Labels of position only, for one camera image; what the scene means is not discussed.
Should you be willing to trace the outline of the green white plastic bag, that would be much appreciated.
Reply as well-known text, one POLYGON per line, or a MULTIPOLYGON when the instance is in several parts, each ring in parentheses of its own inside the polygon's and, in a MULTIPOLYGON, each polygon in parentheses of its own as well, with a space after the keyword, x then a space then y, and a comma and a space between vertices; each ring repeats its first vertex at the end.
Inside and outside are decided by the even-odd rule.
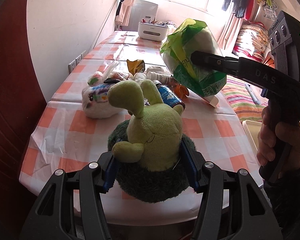
POLYGON ((226 74, 213 70, 205 62, 196 63, 191 59, 195 52, 203 53, 199 55, 199 60, 203 60, 205 55, 222 55, 207 24, 191 18, 184 20, 168 35, 160 48, 160 55, 172 76, 216 107, 219 102, 216 94, 226 84, 226 74))

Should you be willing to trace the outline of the cream plastic trash bin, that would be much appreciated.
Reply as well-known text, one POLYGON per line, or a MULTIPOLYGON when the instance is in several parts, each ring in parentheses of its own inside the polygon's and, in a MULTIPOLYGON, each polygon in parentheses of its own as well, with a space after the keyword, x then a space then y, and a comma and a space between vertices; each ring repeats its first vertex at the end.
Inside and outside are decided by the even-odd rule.
POLYGON ((251 148, 251 154, 249 154, 248 162, 260 166, 256 155, 258 149, 258 133, 261 129, 262 124, 256 121, 244 120, 242 122, 242 126, 251 148))

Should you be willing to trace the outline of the stacked folded quilts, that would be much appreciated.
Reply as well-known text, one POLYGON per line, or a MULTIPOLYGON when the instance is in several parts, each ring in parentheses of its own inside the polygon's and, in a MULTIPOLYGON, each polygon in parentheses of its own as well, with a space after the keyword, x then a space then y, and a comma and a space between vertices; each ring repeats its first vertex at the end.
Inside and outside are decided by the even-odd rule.
POLYGON ((262 63, 268 43, 268 31, 262 22, 245 22, 237 35, 232 53, 262 63))

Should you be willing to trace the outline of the pink window curtain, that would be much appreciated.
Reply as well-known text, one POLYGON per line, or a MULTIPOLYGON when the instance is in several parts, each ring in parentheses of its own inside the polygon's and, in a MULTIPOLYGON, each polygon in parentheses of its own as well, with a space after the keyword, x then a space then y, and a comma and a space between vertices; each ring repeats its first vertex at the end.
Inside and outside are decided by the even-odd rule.
POLYGON ((135 0, 119 0, 115 24, 119 26, 128 26, 131 9, 134 5, 135 0))

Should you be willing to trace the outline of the white storage caddy box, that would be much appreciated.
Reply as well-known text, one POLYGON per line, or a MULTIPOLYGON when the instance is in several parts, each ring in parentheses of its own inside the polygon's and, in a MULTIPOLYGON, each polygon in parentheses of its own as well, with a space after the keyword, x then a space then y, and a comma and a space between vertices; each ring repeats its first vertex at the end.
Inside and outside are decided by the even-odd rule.
POLYGON ((168 32, 168 27, 157 24, 139 22, 138 35, 142 39, 162 42, 168 32))

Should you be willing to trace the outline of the white air conditioner unit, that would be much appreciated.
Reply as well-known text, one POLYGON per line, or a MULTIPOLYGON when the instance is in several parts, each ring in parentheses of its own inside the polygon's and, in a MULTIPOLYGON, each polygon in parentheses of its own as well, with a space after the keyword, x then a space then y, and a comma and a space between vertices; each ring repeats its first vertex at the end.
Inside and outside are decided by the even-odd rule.
POLYGON ((144 0, 135 0, 132 6, 129 18, 129 24, 125 29, 127 31, 137 31, 139 22, 144 18, 146 22, 153 20, 158 11, 158 5, 144 0))

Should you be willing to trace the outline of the orange peel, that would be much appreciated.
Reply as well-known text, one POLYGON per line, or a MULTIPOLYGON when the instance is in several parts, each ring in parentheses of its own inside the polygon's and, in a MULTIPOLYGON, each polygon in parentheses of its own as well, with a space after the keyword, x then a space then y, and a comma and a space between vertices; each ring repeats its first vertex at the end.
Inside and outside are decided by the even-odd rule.
POLYGON ((187 96, 190 95, 189 90, 183 85, 173 86, 173 92, 181 100, 183 100, 183 98, 186 98, 187 96))

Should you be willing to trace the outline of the white tube bottle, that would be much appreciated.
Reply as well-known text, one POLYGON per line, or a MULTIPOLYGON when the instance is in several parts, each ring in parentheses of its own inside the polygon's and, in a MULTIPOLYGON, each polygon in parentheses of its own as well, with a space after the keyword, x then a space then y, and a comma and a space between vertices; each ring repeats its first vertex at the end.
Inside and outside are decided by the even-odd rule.
POLYGON ((172 76, 168 76, 165 74, 160 74, 160 73, 156 73, 156 72, 148 72, 146 74, 147 79, 150 80, 158 80, 160 83, 162 83, 163 85, 169 85, 169 86, 175 86, 178 85, 179 82, 174 79, 172 76))

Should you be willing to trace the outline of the striped colourful bedspread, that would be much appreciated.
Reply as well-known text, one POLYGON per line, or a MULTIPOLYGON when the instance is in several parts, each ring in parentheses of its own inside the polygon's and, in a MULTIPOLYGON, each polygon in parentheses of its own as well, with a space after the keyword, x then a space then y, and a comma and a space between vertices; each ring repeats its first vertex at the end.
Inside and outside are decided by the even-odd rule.
POLYGON ((252 92, 257 97, 260 104, 256 104, 249 94, 245 82, 233 76, 227 76, 226 85, 222 92, 229 105, 237 114, 239 120, 262 121, 262 110, 268 105, 268 100, 261 97, 261 89, 250 85, 252 92))

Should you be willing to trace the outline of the blue drink can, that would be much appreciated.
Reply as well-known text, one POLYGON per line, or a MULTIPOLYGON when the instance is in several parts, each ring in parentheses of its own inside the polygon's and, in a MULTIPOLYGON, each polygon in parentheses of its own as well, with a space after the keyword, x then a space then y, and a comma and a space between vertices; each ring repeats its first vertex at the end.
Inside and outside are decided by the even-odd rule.
POLYGON ((154 80, 154 84, 156 85, 163 103, 169 105, 170 107, 175 107, 177 105, 181 105, 183 109, 185 109, 185 103, 166 85, 163 85, 160 81, 154 80))

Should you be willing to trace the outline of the white bunny plush toy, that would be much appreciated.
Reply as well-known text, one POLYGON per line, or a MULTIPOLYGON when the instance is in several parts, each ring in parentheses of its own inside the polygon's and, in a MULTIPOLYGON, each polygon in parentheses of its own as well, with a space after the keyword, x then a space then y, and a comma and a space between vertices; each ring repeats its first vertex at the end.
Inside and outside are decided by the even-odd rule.
POLYGON ((92 119, 105 119, 123 109, 116 108, 108 102, 108 92, 110 88, 125 78, 116 73, 106 77, 101 72, 96 71, 87 81, 88 86, 82 89, 82 108, 85 115, 92 119))

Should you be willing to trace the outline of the yellow snack wrapper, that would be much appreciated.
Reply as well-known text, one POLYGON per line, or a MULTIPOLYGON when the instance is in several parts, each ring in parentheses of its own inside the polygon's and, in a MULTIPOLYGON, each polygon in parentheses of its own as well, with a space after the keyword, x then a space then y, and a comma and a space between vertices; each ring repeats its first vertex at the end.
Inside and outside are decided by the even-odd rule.
POLYGON ((135 60, 135 61, 130 61, 126 60, 127 67, 129 72, 132 75, 135 75, 136 73, 143 73, 145 71, 145 62, 143 60, 135 60))

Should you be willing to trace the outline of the green turtle plush toy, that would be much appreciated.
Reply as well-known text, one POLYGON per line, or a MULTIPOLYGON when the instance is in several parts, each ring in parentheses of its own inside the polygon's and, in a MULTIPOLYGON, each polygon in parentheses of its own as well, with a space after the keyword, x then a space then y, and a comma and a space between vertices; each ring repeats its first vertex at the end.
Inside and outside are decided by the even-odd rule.
POLYGON ((184 139, 183 107, 170 107, 151 80, 120 81, 108 92, 108 102, 129 112, 108 138, 108 150, 119 161, 116 180, 125 193, 147 203, 174 198, 189 187, 180 160, 184 139))

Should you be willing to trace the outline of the white wall power socket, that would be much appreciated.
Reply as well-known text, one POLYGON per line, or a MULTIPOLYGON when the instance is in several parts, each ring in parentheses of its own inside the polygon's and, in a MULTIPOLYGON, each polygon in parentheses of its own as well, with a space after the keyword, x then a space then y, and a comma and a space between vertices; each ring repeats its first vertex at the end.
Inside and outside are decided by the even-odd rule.
POLYGON ((74 68, 83 60, 87 51, 84 50, 79 56, 77 56, 73 61, 68 64, 68 71, 69 74, 74 70, 74 68))

